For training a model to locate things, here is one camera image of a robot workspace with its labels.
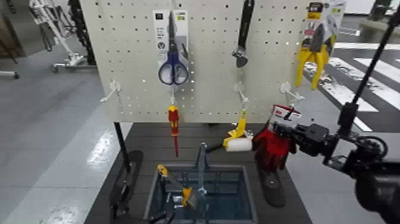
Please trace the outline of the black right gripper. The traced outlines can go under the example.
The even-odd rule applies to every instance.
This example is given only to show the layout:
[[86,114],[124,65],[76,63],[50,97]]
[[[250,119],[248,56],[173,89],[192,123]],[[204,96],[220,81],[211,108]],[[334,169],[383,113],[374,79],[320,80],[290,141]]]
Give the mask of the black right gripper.
[[296,128],[278,122],[273,123],[273,132],[281,136],[281,153],[296,154],[297,144],[303,153],[316,157],[322,153],[329,129],[318,125],[297,125]]

